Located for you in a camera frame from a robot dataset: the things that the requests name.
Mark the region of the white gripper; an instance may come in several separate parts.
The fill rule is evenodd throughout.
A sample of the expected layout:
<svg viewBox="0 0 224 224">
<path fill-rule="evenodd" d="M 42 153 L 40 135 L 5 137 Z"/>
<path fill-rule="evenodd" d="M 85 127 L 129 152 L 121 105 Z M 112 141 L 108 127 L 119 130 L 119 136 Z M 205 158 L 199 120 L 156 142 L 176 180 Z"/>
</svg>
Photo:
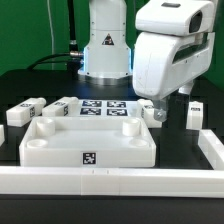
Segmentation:
<svg viewBox="0 0 224 224">
<path fill-rule="evenodd" d="M 182 48 L 195 42 L 196 36 L 169 36 L 142 32 L 135 44 L 133 89 L 138 96 L 154 101 L 154 119 L 165 121 L 168 98 L 177 89 L 190 94 L 196 77 L 205 73 L 211 64 L 215 33 L 209 33 L 202 50 L 173 62 Z"/>
</svg>

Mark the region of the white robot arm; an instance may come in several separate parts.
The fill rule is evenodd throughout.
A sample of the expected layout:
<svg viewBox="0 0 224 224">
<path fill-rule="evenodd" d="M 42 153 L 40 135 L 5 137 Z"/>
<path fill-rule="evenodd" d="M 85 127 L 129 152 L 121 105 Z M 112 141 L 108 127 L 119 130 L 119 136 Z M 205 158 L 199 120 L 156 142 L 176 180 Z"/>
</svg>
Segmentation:
<svg viewBox="0 0 224 224">
<path fill-rule="evenodd" d="M 135 47 L 126 44 L 124 0 L 89 0 L 90 40 L 79 77 L 100 85 L 131 79 L 135 93 L 165 121 L 168 96 L 211 64 L 218 0 L 149 0 L 136 14 Z"/>
</svg>

